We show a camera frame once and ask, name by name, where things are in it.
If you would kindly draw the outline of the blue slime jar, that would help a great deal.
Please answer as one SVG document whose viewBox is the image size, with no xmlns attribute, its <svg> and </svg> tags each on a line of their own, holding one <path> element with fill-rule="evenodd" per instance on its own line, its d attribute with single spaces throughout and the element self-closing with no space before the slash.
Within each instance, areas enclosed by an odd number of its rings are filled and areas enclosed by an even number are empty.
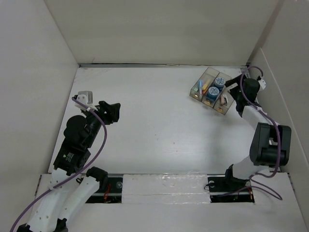
<svg viewBox="0 0 309 232">
<path fill-rule="evenodd" d="M 226 79 L 223 77 L 216 77 L 213 81 L 213 86 L 217 87 L 220 91 L 225 87 Z"/>
<path fill-rule="evenodd" d="M 211 86 L 208 88 L 206 93 L 206 100 L 213 102 L 217 99 L 220 90 L 217 87 Z"/>
</svg>

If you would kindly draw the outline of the pink mini stapler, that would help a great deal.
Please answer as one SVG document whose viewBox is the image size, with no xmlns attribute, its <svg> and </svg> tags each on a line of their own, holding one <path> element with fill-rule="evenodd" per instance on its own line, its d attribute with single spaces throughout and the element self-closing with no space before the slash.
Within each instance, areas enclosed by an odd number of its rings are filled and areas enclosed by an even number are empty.
<svg viewBox="0 0 309 232">
<path fill-rule="evenodd" d="M 227 106 L 228 105 L 228 97 L 226 94 L 222 94 L 220 96 L 220 105 Z"/>
</svg>

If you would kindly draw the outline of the yellow highlighter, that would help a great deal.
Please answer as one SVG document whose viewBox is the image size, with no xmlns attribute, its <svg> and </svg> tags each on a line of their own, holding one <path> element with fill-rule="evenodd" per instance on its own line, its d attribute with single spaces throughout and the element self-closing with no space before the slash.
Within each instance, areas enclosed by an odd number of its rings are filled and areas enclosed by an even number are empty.
<svg viewBox="0 0 309 232">
<path fill-rule="evenodd" d="M 203 86 L 202 86 L 202 91 L 208 88 L 210 82 L 211 82 L 211 79 L 208 79 L 208 80 L 203 84 Z"/>
</svg>

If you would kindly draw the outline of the blue highlighter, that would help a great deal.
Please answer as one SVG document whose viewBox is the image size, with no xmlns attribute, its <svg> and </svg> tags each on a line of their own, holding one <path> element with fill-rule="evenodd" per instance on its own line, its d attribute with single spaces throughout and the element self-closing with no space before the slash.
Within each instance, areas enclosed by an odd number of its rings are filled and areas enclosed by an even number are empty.
<svg viewBox="0 0 309 232">
<path fill-rule="evenodd" d="M 202 86 L 204 84 L 203 80 L 198 81 L 199 94 L 202 95 Z"/>
</svg>

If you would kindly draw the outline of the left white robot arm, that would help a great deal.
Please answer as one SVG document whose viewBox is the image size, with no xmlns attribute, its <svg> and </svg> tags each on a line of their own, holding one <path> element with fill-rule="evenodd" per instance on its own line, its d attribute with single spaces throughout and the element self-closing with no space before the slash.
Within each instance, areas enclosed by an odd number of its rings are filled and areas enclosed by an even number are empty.
<svg viewBox="0 0 309 232">
<path fill-rule="evenodd" d="M 100 129 L 105 130 L 107 125 L 119 120 L 121 104 L 100 101 L 92 106 L 77 97 L 72 100 L 82 114 L 72 116 L 66 123 L 48 189 L 23 211 L 26 213 L 40 201 L 33 217 L 23 225 L 14 224 L 11 231 L 66 232 L 68 223 L 92 194 L 108 187 L 108 173 L 92 166 L 98 155 L 89 160 L 89 149 Z"/>
</svg>

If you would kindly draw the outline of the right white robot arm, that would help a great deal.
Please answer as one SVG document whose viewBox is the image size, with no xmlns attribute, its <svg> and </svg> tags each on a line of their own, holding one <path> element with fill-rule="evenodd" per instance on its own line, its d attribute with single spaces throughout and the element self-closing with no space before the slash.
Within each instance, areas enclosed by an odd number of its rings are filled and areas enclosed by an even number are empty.
<svg viewBox="0 0 309 232">
<path fill-rule="evenodd" d="M 255 175 L 272 178 L 289 161 L 292 130 L 278 124 L 256 102 L 264 86 L 263 79 L 247 78 L 244 74 L 226 83 L 236 111 L 255 130 L 248 156 L 225 171 L 223 185 L 231 191 L 245 187 Z"/>
</svg>

